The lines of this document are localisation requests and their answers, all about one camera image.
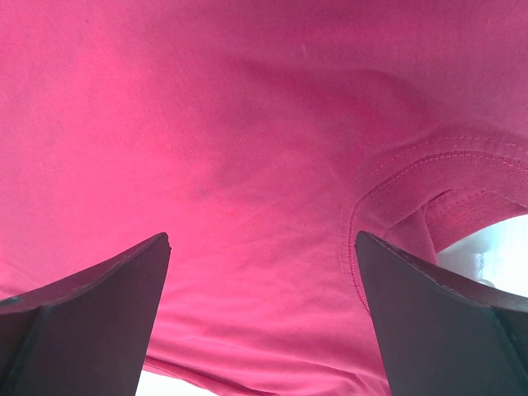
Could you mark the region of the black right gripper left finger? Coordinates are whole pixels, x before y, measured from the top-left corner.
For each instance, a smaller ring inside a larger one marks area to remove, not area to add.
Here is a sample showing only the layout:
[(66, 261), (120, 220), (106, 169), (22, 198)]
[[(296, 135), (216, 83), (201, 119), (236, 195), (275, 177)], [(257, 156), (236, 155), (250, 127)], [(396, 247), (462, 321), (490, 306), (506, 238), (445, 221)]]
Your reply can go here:
[(158, 233), (71, 276), (1, 301), (3, 395), (133, 395), (171, 248)]

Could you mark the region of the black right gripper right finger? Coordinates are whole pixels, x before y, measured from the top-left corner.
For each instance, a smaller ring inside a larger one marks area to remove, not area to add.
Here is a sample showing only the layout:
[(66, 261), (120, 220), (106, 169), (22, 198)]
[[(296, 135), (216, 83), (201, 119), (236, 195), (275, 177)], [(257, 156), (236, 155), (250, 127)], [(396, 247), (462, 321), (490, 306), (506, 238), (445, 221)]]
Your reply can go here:
[(359, 232), (356, 256), (394, 395), (525, 395), (527, 299)]

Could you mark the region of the pink t shirt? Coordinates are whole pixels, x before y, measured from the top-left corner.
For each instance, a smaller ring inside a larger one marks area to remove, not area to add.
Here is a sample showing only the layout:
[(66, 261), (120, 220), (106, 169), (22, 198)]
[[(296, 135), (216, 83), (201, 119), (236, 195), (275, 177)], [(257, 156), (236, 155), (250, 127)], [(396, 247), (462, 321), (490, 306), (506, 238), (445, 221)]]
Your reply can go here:
[(524, 1), (1, 4), (1, 295), (167, 233), (152, 372), (387, 395), (357, 233), (526, 211)]

